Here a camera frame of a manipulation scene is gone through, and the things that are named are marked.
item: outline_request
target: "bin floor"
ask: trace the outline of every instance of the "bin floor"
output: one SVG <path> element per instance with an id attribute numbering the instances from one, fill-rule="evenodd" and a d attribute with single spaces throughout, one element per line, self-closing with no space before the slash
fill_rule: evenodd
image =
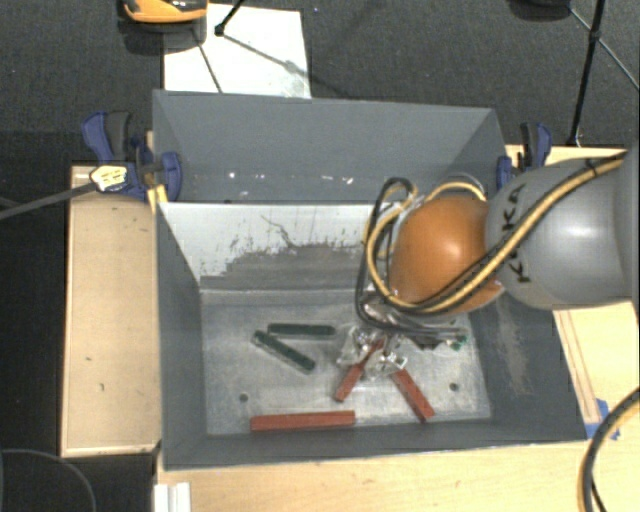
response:
<path id="1" fill-rule="evenodd" d="M 417 422 L 391 379 L 361 380 L 338 403 L 332 397 L 346 369 L 336 364 L 344 338 L 282 339 L 316 363 L 304 374 L 251 342 L 270 323 L 355 323 L 353 290 L 203 290 L 204 375 L 209 435 L 246 434 L 262 414 L 353 409 L 357 426 Z M 466 316 L 457 320 L 469 325 Z M 480 358 L 473 336 L 459 351 L 446 344 L 421 350 L 411 342 L 398 350 L 436 415 L 430 421 L 490 416 Z"/>

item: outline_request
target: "wooden board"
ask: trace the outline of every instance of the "wooden board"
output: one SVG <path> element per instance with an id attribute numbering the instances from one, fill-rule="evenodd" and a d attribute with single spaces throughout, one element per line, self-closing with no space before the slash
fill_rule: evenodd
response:
<path id="1" fill-rule="evenodd" d="M 89 169 L 74 168 L 72 186 Z M 160 439 L 151 211 L 119 195 L 78 197 L 68 243 L 61 454 L 150 451 Z"/>

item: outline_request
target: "tripod leg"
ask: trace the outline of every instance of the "tripod leg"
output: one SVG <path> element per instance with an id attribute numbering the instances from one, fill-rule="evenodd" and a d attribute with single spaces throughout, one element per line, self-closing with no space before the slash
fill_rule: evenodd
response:
<path id="1" fill-rule="evenodd" d="M 16 203 L 11 199 L 6 199 L 4 197 L 0 197 L 0 206 L 3 208 L 13 208 L 14 206 L 19 206 L 20 203 Z"/>
<path id="2" fill-rule="evenodd" d="M 584 106 L 584 98 L 587 93 L 587 85 L 589 84 L 589 75 L 591 74 L 591 64 L 593 64 L 593 55 L 596 50 L 596 45 L 600 40 L 600 22 L 602 21 L 602 15 L 604 13 L 604 4 L 605 0 L 598 0 L 598 3 L 596 4 L 595 14 L 593 15 L 591 30 L 589 31 L 589 46 L 587 47 L 587 57 L 585 58 L 584 67 L 582 69 L 580 92 L 578 93 L 576 110 L 573 114 L 571 135 L 569 135 L 569 139 L 567 139 L 567 145 L 569 146 L 578 145 L 578 129 L 580 127 L 580 118 L 582 117 L 582 107 Z"/>
<path id="3" fill-rule="evenodd" d="M 215 35 L 217 35 L 218 37 L 222 37 L 224 35 L 224 29 L 227 26 L 227 23 L 231 21 L 231 18 L 233 18 L 234 14 L 238 11 L 238 9 L 240 9 L 240 6 L 244 3 L 244 1 L 245 0 L 238 0 L 229 11 L 229 14 L 227 14 L 225 18 L 218 25 L 216 25 L 215 29 L 213 30 L 213 33 Z"/>

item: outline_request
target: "red stick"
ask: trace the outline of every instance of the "red stick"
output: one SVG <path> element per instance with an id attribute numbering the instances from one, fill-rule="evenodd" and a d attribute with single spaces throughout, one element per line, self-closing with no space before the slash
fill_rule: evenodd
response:
<path id="1" fill-rule="evenodd" d="M 422 394 L 422 391 L 420 391 L 407 370 L 399 370 L 391 378 L 422 423 L 435 415 L 431 404 Z"/>
<path id="2" fill-rule="evenodd" d="M 364 366 L 367 364 L 367 361 L 369 360 L 371 354 L 373 354 L 376 350 L 381 349 L 383 346 L 384 340 L 377 341 L 371 347 L 371 350 L 369 350 L 362 361 L 349 367 L 349 371 L 344 376 L 342 382 L 340 382 L 340 386 L 338 386 L 338 389 L 333 395 L 333 398 L 335 400 L 337 400 L 338 402 L 344 402 L 346 400 L 346 398 L 351 394 L 351 391 L 353 391 L 353 388 L 356 387 L 356 384 L 360 380 L 360 377 L 362 377 L 362 374 L 364 373 Z"/>
<path id="3" fill-rule="evenodd" d="M 250 421 L 251 432 L 351 427 L 356 422 L 356 413 L 355 411 L 328 411 L 301 414 L 270 414 L 254 416 Z"/>

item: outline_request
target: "gray bin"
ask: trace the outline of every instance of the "gray bin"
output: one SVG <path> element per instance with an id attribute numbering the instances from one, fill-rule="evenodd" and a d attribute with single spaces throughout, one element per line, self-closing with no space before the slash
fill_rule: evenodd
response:
<path id="1" fill-rule="evenodd" d="M 467 172 L 492 195 L 504 144 L 491 110 L 160 91 L 153 108 L 156 151 L 185 171 L 181 202 L 157 216 L 168 469 L 584 438 L 552 315 L 506 296 L 458 320 L 473 331 L 459 352 L 410 359 L 436 410 L 426 425 L 390 382 L 332 402 L 338 339 L 291 342 L 318 362 L 310 376 L 249 342 L 269 321 L 354 320 L 361 230 L 386 177 L 428 190 Z M 252 414 L 352 407 L 350 429 L 248 431 Z"/>

